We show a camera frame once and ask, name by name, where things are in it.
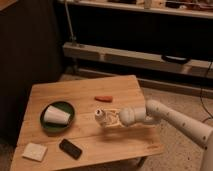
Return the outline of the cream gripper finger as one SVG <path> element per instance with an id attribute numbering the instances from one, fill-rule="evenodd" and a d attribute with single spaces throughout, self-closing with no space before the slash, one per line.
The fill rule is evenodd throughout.
<path id="1" fill-rule="evenodd" d="M 121 127 L 122 124 L 120 121 L 116 121 L 116 122 L 107 122 L 104 124 L 104 128 L 117 128 L 117 127 Z"/>
<path id="2" fill-rule="evenodd" d="M 112 108 L 112 109 L 105 109 L 107 112 L 110 112 L 110 113 L 113 113 L 113 114 L 118 114 L 120 112 L 120 109 L 115 109 L 115 108 Z"/>

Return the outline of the white rounded gripper body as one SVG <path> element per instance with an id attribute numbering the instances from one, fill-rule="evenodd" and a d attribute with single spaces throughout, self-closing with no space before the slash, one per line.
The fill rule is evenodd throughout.
<path id="1" fill-rule="evenodd" d="M 130 126 L 143 122 L 146 117 L 145 107 L 127 107 L 123 108 L 119 114 L 119 120 L 124 126 Z"/>

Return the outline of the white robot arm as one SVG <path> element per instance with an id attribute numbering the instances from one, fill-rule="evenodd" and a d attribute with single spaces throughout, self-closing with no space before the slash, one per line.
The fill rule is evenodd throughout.
<path id="1" fill-rule="evenodd" d="M 212 126 L 195 120 L 156 100 L 148 100 L 145 106 L 107 109 L 106 113 L 108 116 L 115 117 L 114 123 L 120 122 L 126 127 L 137 123 L 151 125 L 157 124 L 161 120 L 167 121 L 204 150 L 200 171 L 213 171 Z"/>

